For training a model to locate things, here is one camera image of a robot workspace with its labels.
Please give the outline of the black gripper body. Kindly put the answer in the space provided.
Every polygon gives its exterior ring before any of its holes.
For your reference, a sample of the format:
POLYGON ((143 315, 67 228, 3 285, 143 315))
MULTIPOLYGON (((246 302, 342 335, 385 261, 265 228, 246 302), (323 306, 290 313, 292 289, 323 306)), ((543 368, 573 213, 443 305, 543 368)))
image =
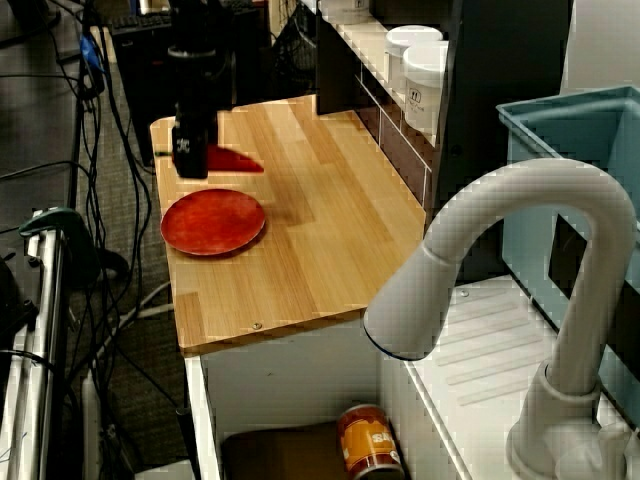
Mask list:
POLYGON ((179 126, 207 129, 208 122, 216 119, 218 112, 208 102, 189 103, 186 100, 175 102, 175 123, 179 126))

